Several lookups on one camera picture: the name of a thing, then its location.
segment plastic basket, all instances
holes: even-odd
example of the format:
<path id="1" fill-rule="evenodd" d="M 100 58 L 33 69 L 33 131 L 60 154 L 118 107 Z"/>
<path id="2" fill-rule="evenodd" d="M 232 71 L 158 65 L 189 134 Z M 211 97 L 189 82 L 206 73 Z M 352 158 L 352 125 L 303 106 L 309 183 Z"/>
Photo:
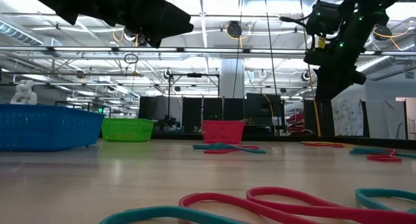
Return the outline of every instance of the plastic basket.
<path id="1" fill-rule="evenodd" d="M 63 106 L 0 105 L 0 151 L 60 151 L 98 141 L 104 115 Z"/>
<path id="2" fill-rule="evenodd" d="M 205 143 L 241 143 L 243 121 L 203 121 L 202 136 Z"/>
<path id="3" fill-rule="evenodd" d="M 103 139 L 112 142 L 144 142 L 150 140 L 153 122 L 148 119 L 106 118 Z"/>

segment blue basket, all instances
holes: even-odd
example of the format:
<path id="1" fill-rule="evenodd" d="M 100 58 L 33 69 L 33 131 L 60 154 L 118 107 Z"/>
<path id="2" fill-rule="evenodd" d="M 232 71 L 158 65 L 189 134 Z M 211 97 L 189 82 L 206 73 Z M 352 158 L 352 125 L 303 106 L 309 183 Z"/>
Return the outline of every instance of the blue basket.
<path id="1" fill-rule="evenodd" d="M 0 105 L 0 151 L 60 151 L 98 141 L 104 115 L 63 106 Z"/>

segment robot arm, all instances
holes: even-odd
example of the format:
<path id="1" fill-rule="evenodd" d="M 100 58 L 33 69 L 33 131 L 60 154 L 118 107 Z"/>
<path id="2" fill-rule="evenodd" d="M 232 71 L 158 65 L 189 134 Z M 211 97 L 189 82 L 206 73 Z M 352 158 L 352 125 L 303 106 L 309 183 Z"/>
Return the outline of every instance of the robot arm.
<path id="1" fill-rule="evenodd" d="M 308 49 L 304 61 L 320 66 L 317 100 L 331 100 L 352 84 L 364 84 L 366 77 L 356 71 L 355 63 L 365 52 L 365 42 L 375 25 L 387 25 L 389 17 L 385 9 L 398 0 L 344 0 L 340 5 L 319 1 L 308 16 L 306 31 L 315 39 L 320 36 L 319 47 L 315 41 Z M 298 23 L 295 19 L 282 21 Z M 327 39 L 326 35 L 337 36 Z"/>

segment green basket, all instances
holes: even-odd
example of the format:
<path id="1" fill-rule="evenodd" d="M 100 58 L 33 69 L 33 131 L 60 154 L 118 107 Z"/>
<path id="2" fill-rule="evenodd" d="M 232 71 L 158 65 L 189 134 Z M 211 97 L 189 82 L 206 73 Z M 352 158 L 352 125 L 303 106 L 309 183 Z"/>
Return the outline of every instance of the green basket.
<path id="1" fill-rule="evenodd" d="M 111 142 L 144 142 L 150 140 L 153 122 L 147 119 L 106 118 L 103 139 Z"/>

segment wooden floor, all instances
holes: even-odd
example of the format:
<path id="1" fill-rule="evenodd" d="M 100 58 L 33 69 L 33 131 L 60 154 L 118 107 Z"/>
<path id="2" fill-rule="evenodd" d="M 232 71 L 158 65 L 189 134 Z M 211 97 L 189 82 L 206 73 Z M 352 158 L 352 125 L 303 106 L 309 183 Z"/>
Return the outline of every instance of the wooden floor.
<path id="1" fill-rule="evenodd" d="M 416 160 L 371 162 L 349 155 L 348 149 L 264 142 L 249 145 L 260 146 L 265 155 L 206 155 L 194 151 L 193 143 L 100 142 L 97 147 L 57 153 L 0 153 L 0 223 L 99 223 L 127 209 L 177 205 L 190 193 L 244 197 L 247 189 L 257 186 L 300 190 L 344 206 L 356 206 L 356 188 L 416 192 Z M 397 210 L 416 206 L 385 202 Z M 248 223 L 267 222 L 229 205 L 198 203 L 193 208 Z"/>

